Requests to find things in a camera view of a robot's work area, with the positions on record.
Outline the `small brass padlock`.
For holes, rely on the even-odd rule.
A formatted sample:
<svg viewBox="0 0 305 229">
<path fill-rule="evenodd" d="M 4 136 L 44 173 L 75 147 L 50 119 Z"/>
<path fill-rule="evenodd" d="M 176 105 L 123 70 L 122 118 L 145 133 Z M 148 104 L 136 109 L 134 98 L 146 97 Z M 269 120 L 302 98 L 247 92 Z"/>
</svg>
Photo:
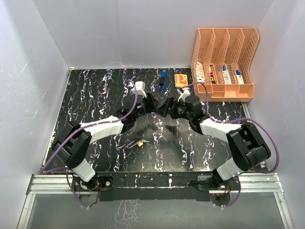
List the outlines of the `small brass padlock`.
<svg viewBox="0 0 305 229">
<path fill-rule="evenodd" d="M 142 141 L 142 140 L 139 140 L 139 141 L 137 141 L 137 142 L 132 141 L 132 142 L 130 142 L 130 143 L 126 146 L 126 148 L 127 148 L 127 149 L 130 149 L 130 148 L 132 148 L 132 147 L 134 147 L 134 146 L 141 147 L 142 145 L 143 145 L 143 141 Z"/>
</svg>

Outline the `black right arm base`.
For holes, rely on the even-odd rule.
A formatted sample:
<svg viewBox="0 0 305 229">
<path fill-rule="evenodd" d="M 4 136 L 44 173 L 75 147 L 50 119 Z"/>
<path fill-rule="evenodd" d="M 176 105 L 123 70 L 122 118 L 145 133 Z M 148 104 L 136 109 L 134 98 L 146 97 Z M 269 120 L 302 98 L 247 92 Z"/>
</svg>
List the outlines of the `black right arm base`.
<svg viewBox="0 0 305 229">
<path fill-rule="evenodd" d="M 230 194 L 232 191 L 238 191 L 240 182 L 237 178 L 230 178 L 223 181 L 213 175 L 199 175 L 187 183 L 188 187 L 194 187 L 199 191 L 219 191 L 220 194 Z"/>
</svg>

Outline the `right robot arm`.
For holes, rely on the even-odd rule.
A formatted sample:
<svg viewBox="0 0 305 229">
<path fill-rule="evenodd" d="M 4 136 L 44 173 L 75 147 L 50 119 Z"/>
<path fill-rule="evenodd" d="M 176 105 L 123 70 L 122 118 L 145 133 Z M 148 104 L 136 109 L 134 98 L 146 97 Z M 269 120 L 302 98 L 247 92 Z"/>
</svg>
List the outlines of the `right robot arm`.
<svg viewBox="0 0 305 229">
<path fill-rule="evenodd" d="M 168 98 L 156 112 L 163 117 L 169 115 L 172 119 L 186 119 L 195 132 L 228 143 L 232 157 L 214 169 L 211 177 L 192 182 L 194 186 L 224 189 L 234 176 L 251 170 L 271 156 L 270 148 L 253 123 L 217 123 L 204 113 L 203 106 L 195 95 L 185 99 Z"/>
</svg>

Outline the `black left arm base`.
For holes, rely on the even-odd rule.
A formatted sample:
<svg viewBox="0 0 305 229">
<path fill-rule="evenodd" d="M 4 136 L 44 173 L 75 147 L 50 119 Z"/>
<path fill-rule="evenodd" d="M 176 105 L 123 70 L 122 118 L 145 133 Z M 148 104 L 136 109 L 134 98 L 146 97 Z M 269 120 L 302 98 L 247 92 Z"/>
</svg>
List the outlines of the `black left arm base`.
<svg viewBox="0 0 305 229">
<path fill-rule="evenodd" d="M 113 177 L 95 175 L 90 181 L 84 182 L 79 177 L 73 176 L 72 187 L 78 192 L 110 192 L 113 190 Z"/>
</svg>

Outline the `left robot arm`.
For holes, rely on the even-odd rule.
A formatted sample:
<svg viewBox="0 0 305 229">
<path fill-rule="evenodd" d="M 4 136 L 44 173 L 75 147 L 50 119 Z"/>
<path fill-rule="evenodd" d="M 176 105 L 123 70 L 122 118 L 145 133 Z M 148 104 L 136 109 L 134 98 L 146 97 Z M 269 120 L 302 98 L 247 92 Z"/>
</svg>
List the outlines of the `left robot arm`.
<svg viewBox="0 0 305 229">
<path fill-rule="evenodd" d="M 146 97 L 133 94 L 130 105 L 125 104 L 108 118 L 83 125 L 68 122 L 55 138 L 51 149 L 53 152 L 59 150 L 56 156 L 80 178 L 87 190 L 94 190 L 99 182 L 96 171 L 85 159 L 89 145 L 102 138 L 127 132 L 139 117 L 155 112 L 157 106 L 158 99 L 154 94 L 148 93 Z"/>
</svg>

